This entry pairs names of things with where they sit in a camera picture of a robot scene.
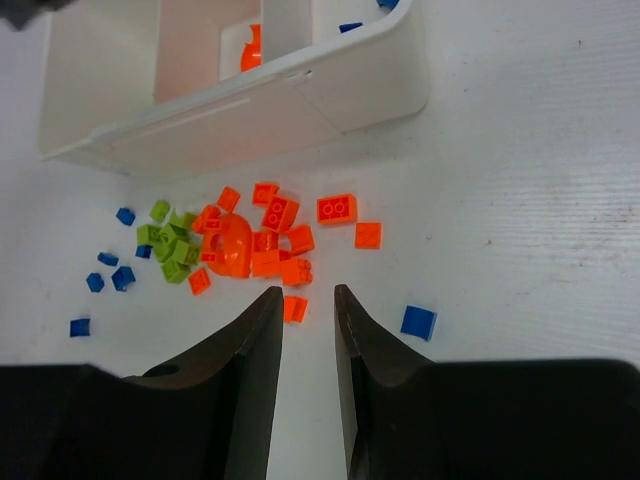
blue lego brick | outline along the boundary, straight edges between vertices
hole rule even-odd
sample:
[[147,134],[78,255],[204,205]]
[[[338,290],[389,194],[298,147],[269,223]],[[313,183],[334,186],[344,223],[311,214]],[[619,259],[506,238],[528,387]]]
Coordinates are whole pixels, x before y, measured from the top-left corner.
[[424,338],[427,342],[431,340],[433,329],[436,326],[438,314],[424,308],[407,305],[402,320],[402,333]]
[[133,225],[133,222],[136,220],[136,214],[130,208],[121,208],[116,213],[116,218],[124,223],[127,227]]
[[118,292],[126,292],[127,286],[136,281],[136,277],[133,275],[131,267],[120,267],[116,270],[116,273],[111,275],[113,286],[116,287]]
[[87,285],[89,285],[89,290],[93,293],[101,292],[104,288],[104,280],[102,280],[102,275],[99,273],[90,273],[87,277]]
[[400,0],[378,0],[380,7],[387,7],[389,10],[393,10],[398,5]]
[[338,28],[340,29],[340,33],[346,33],[351,30],[355,30],[356,28],[360,28],[362,26],[362,22],[356,23],[343,23]]
[[71,326],[69,328],[69,336],[73,337],[88,337],[90,318],[79,318],[77,320],[71,320]]
[[111,253],[100,252],[98,254],[98,261],[110,267],[115,267],[120,259]]
[[140,258],[151,258],[151,250],[153,247],[151,245],[139,245],[136,248],[136,257]]

lime green lego brick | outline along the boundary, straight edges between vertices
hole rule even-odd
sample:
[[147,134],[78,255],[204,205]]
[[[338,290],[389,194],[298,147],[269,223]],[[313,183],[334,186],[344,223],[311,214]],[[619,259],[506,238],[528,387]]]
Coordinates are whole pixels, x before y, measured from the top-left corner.
[[173,248],[178,240],[189,240],[189,232],[184,228],[167,223],[160,229],[160,239],[162,243]]
[[197,245],[185,242],[184,240],[178,240],[171,258],[184,265],[198,265],[198,263],[200,263],[201,250]]
[[172,246],[166,245],[164,243],[159,243],[153,246],[153,254],[155,255],[158,262],[164,263],[171,258],[174,248],[175,244]]
[[198,218],[198,216],[191,212],[186,212],[184,215],[180,216],[176,213],[174,208],[173,212],[171,212],[171,216],[169,217],[169,223],[176,227],[184,228],[185,230],[191,230],[191,224],[196,218]]
[[162,264],[162,273],[167,283],[182,283],[191,274],[191,268],[170,258]]
[[169,205],[169,202],[165,200],[158,200],[151,209],[151,213],[149,213],[149,216],[156,222],[162,223],[164,222],[167,213],[169,213],[169,210],[171,210],[171,205]]
[[157,225],[142,225],[136,230],[138,245],[157,245],[161,243],[160,227]]

blue lego tile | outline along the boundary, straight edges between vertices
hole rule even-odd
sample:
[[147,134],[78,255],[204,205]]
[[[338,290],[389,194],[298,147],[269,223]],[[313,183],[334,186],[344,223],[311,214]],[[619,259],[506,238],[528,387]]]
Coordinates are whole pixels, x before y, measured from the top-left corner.
[[402,320],[402,333],[424,338],[427,342],[431,340],[433,329],[436,326],[438,314],[424,308],[407,305]]
[[136,257],[151,258],[152,248],[151,245],[139,245],[138,248],[136,248]]
[[89,285],[89,290],[93,293],[101,292],[104,288],[104,280],[102,279],[102,275],[99,273],[90,273],[87,277],[87,285]]
[[362,22],[356,23],[343,23],[338,28],[340,29],[340,33],[346,33],[351,30],[355,30],[356,28],[360,28],[362,26]]
[[118,292],[126,292],[127,286],[136,281],[136,277],[133,275],[131,267],[120,267],[116,270],[116,273],[111,275],[113,286],[116,287]]
[[104,263],[105,265],[109,265],[110,267],[115,267],[118,264],[120,259],[111,253],[100,252],[98,254],[98,261],[100,263]]
[[116,218],[126,226],[130,227],[136,220],[136,214],[130,208],[121,208],[118,210],[118,213],[116,213]]
[[69,329],[69,336],[73,337],[88,337],[90,318],[79,318],[77,320],[71,320],[71,326]]

white plastic bin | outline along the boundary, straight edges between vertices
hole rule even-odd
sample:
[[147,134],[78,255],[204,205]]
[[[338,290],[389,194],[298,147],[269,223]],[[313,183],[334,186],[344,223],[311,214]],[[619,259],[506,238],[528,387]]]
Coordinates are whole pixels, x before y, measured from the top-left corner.
[[[158,181],[420,110],[421,4],[80,0],[50,17],[44,158]],[[340,35],[341,23],[363,21]],[[264,63],[240,74],[251,23]]]

white textured surface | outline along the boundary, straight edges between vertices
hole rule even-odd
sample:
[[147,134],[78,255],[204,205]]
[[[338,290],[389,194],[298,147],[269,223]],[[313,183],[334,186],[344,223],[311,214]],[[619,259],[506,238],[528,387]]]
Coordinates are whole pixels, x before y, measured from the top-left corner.
[[[190,299],[186,286],[163,285],[153,262],[131,259],[133,232],[112,215],[131,203],[144,216],[159,195],[200,206],[229,184],[255,221],[251,185],[273,179],[303,195],[301,219],[317,196],[351,190],[361,218],[382,220],[386,233],[381,252],[359,252],[352,229],[314,227],[308,316],[285,328],[269,478],[345,477],[336,283],[394,333],[406,302],[435,306],[431,343],[401,338],[436,360],[640,365],[640,4],[479,3],[425,5],[433,85],[419,116],[153,188],[13,160],[34,151],[43,35],[0,27],[0,362],[141,373],[209,335],[266,284],[214,279]],[[128,294],[87,292],[103,248],[134,265]],[[94,335],[69,340],[68,320],[85,312]]]

